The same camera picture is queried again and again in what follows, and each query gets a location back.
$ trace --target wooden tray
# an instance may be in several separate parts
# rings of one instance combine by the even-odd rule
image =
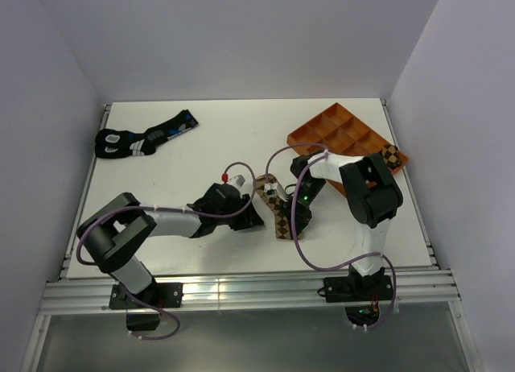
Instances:
[[[362,122],[354,114],[336,103],[315,116],[304,125],[288,135],[288,145],[297,143],[321,143],[329,147],[329,151],[339,155],[366,156],[371,153],[381,153],[384,145],[389,142],[376,131]],[[299,155],[308,155],[321,148],[294,147]],[[402,164],[392,170],[395,175],[406,165],[409,158],[399,151]],[[334,188],[345,196],[344,186],[328,180]]]

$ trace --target wall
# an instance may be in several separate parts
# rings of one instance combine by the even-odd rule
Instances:
[[[41,0],[106,101],[388,97],[437,0]]]
[[[56,276],[101,106],[39,0],[0,0],[0,370],[18,370]]]
[[[436,254],[491,371],[515,365],[515,0],[440,0],[389,101]]]

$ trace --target metal bracket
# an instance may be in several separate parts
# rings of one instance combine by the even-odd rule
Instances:
[[[161,296],[160,308],[180,308],[183,301],[183,284],[177,282],[157,283],[156,293]],[[120,285],[113,285],[109,299],[109,309],[128,310],[142,308],[120,288]]]
[[[351,291],[351,283],[349,277],[330,277],[323,279],[323,289],[325,301],[328,304],[335,302],[365,302],[374,299],[377,293],[378,300],[390,301],[393,298],[393,287],[391,279],[388,275],[383,275],[381,281],[373,291],[367,291],[357,295]]]

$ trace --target purple cable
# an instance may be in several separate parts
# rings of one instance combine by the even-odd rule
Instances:
[[[105,221],[108,221],[114,215],[118,215],[119,213],[127,213],[129,211],[155,211],[155,212],[158,212],[158,213],[191,213],[191,214],[198,215],[199,217],[213,217],[213,218],[216,218],[216,219],[225,219],[225,218],[229,218],[229,217],[235,217],[235,216],[239,215],[240,213],[244,212],[252,204],[252,199],[254,198],[254,196],[256,194],[256,190],[257,190],[257,187],[256,187],[256,176],[254,175],[254,172],[253,172],[252,168],[247,163],[243,163],[241,161],[237,161],[235,163],[231,163],[230,165],[228,165],[227,168],[225,169],[224,173],[227,173],[227,171],[231,167],[234,167],[235,165],[242,165],[243,167],[246,167],[249,170],[250,175],[252,176],[252,193],[250,194],[249,201],[247,201],[247,203],[241,209],[236,211],[235,213],[230,213],[230,214],[227,214],[227,215],[216,215],[216,214],[212,214],[212,213],[200,213],[200,212],[193,211],[193,210],[190,210],[190,209],[183,210],[183,209],[173,209],[173,208],[168,208],[168,207],[156,207],[154,209],[154,207],[148,207],[148,206],[142,206],[142,205],[131,205],[131,206],[128,206],[128,207],[123,207],[121,209],[115,209],[114,211],[111,211],[110,213],[107,213],[106,215],[103,215],[102,217],[99,217],[98,219],[96,219],[85,230],[84,234],[82,235],[82,237],[80,237],[79,242],[77,243],[77,248],[76,248],[76,253],[75,253],[76,254],[77,262],[82,264],[82,265],[85,265],[85,266],[95,266],[95,262],[85,261],[82,258],[82,256],[80,255],[80,252],[82,251],[82,247],[84,246],[84,243],[88,239],[88,236],[91,234],[91,232],[94,229],[96,229],[99,225],[101,225]],[[143,306],[144,308],[149,308],[149,309],[155,310],[156,312],[159,312],[161,314],[167,315],[167,316],[169,316],[172,320],[174,320],[177,323],[177,327],[173,331],[171,331],[170,333],[165,334],[163,336],[156,336],[156,337],[141,336],[141,338],[143,340],[164,340],[166,338],[172,337],[174,334],[176,334],[179,331],[180,320],[179,320],[179,318],[175,314],[173,314],[171,312],[167,312],[164,309],[157,308],[155,306],[149,305],[149,304],[139,300],[138,298],[133,296],[132,293],[129,292],[129,290],[127,289],[127,287],[123,283],[120,283],[120,286],[122,286],[123,289],[125,289],[126,294],[136,304],[139,304],[139,305]]]
[[[380,319],[375,324],[367,326],[367,329],[374,329],[374,328],[377,328],[378,326],[380,326],[381,324],[383,324],[393,314],[395,301],[397,299],[397,275],[395,273],[395,269],[393,268],[392,262],[382,253],[372,252],[372,253],[359,255],[353,259],[349,259],[348,261],[343,262],[340,265],[335,265],[332,267],[318,267],[315,264],[311,263],[309,261],[309,259],[307,259],[306,255],[304,255],[302,249],[300,248],[299,236],[297,235],[297,228],[296,228],[296,222],[295,222],[295,215],[296,215],[296,210],[297,210],[297,198],[299,197],[300,184],[302,183],[303,178],[306,175],[306,172],[309,171],[309,168],[311,168],[311,166],[313,166],[314,164],[316,164],[319,161],[326,159],[326,158],[327,158],[327,155],[323,155],[323,156],[319,157],[318,159],[313,160],[306,167],[304,167],[304,169],[300,172],[299,179],[297,180],[297,184],[295,185],[293,199],[291,201],[291,217],[290,217],[291,237],[293,238],[293,241],[295,243],[295,248],[297,249],[297,252],[299,253],[300,258],[311,269],[314,269],[317,271],[336,271],[336,270],[341,269],[342,267],[349,266],[349,265],[353,264],[354,262],[359,261],[360,259],[363,259],[363,258],[367,258],[367,257],[379,256],[379,257],[382,257],[388,263],[388,266],[389,266],[390,270],[392,271],[393,297],[389,303],[389,307],[388,307],[388,310],[386,311],[386,314],[384,316],[380,317]]]
[[[325,150],[326,154],[329,151],[327,146],[325,146],[323,144],[319,144],[319,143],[298,143],[298,144],[289,145],[288,147],[281,148],[278,151],[276,151],[268,159],[268,161],[266,162],[266,167],[265,167],[265,183],[268,183],[268,170],[270,169],[270,165],[272,164],[272,160],[275,158],[275,156],[277,156],[279,153],[281,153],[283,151],[287,151],[288,149],[295,148],[295,147],[305,147],[305,146],[308,146],[308,145],[310,147],[321,147],[321,148],[323,148]]]

